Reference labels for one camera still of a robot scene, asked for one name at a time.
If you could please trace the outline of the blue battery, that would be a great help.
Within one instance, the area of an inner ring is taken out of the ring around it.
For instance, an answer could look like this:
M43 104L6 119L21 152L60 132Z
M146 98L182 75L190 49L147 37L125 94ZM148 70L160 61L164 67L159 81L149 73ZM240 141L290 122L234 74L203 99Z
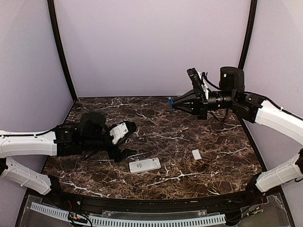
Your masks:
M172 97L169 97L168 100L169 100L169 104L170 104L171 106L173 106L173 104L174 104L173 98L172 98Z

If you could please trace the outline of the white air conditioner remote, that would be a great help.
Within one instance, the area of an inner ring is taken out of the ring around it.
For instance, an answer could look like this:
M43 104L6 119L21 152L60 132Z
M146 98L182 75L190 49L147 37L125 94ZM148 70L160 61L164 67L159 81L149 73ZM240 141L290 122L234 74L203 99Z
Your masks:
M161 164L157 157L129 163L129 169L132 174L139 174L160 168Z

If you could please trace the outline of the white battery cover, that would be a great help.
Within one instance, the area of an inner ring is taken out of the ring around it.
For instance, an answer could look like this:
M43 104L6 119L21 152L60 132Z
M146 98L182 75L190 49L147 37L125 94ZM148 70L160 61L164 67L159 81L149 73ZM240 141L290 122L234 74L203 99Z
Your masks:
M202 159L201 154L199 152L199 149L192 150L192 155L193 155L194 160L201 160Z

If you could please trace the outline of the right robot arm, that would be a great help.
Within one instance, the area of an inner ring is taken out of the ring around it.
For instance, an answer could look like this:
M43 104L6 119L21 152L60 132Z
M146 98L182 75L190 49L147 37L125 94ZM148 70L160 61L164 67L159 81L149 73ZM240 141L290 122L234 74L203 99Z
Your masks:
M227 109L251 123L267 126L303 143L303 119L279 107L271 99L260 94L245 91L244 71L236 67L220 69L219 87L215 91L208 88L210 82L205 72L188 69L192 90L179 98L171 99L173 109L180 110L198 119L207 119L210 111ZM252 205L260 194L303 176L303 153L300 151L290 160L262 172L252 178L242 194L242 202Z

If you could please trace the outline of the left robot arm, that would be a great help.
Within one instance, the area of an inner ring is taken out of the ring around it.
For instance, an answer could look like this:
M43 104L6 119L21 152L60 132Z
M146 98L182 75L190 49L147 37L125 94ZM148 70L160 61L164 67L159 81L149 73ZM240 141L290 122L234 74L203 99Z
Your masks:
M13 159L13 156L46 155L66 157L106 151L116 163L136 154L135 150L121 150L120 145L137 130L134 122L123 121L106 125L100 113L85 113L78 123L65 123L42 132L0 132L0 176L47 195L56 206L63 206L67 196L61 192L59 180L40 174Z

